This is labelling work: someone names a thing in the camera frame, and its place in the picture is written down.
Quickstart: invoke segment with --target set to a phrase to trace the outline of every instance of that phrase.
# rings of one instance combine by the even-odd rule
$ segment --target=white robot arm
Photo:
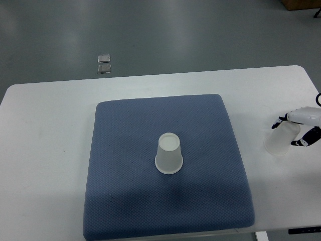
[[[293,123],[312,126],[300,140],[291,142],[293,146],[310,146],[321,139],[321,108],[303,107],[293,110],[284,117],[280,116],[272,129],[277,128],[283,121],[290,121]]]

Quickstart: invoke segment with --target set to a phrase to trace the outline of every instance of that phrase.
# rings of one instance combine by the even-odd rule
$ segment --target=blue fabric mat
[[[155,167],[158,139],[181,141],[183,166]],[[254,210],[243,162],[219,95],[98,104],[83,232],[101,240],[248,227]]]

